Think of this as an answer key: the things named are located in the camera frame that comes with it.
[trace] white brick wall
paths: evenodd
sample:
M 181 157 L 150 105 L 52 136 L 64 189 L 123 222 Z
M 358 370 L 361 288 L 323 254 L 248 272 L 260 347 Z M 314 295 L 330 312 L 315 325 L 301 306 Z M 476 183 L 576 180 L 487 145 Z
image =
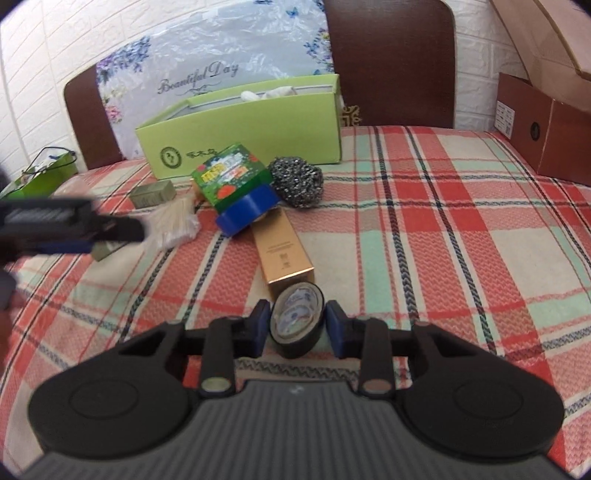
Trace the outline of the white brick wall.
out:
M 0 163 L 17 174 L 41 148 L 76 148 L 66 82 L 146 30 L 236 0 L 25 0 L 0 24 Z M 525 76 L 488 0 L 446 0 L 456 17 L 456 128 L 492 128 L 498 72 Z

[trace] gray textured surface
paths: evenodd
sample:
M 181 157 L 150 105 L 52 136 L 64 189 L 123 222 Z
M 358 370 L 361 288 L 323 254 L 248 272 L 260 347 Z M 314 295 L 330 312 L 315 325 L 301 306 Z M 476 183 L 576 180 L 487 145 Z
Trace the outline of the gray textured surface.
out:
M 152 452 L 111 462 L 49 454 L 25 480 L 511 480 L 568 478 L 544 457 L 479 465 L 422 445 L 393 408 L 345 383 L 251 382 L 210 400 Z

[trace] label on box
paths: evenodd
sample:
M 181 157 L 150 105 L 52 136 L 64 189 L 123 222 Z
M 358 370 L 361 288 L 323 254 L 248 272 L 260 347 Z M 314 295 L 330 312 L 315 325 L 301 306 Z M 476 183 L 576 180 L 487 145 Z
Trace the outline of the label on box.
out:
M 505 135 L 509 140 L 513 133 L 513 122 L 515 121 L 515 110 L 504 103 L 496 101 L 495 128 Z

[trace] green paper bag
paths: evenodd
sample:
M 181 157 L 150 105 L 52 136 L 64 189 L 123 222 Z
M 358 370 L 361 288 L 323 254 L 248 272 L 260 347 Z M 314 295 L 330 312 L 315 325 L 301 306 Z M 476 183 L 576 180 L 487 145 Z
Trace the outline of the green paper bag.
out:
M 60 147 L 45 147 L 41 151 L 49 150 L 51 148 Z M 24 173 L 30 173 L 32 171 L 33 170 L 31 170 L 31 166 L 29 166 L 24 171 Z M 36 175 L 27 184 L 23 184 L 21 179 L 16 179 L 0 193 L 0 198 L 14 200 L 34 197 L 49 197 L 49 195 L 54 193 L 62 183 L 72 178 L 77 173 L 78 168 L 76 167 L 76 153 L 74 151 L 68 150 L 68 153 L 61 155 L 54 163 L 51 164 L 51 166 Z

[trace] brown headboard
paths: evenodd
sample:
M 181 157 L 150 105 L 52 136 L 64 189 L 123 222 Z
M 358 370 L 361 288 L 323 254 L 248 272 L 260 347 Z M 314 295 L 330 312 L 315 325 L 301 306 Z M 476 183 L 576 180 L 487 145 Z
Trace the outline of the brown headboard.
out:
M 454 21 L 440 0 L 324 0 L 348 125 L 453 127 Z M 123 160 L 96 85 L 96 66 L 64 88 L 89 169 Z

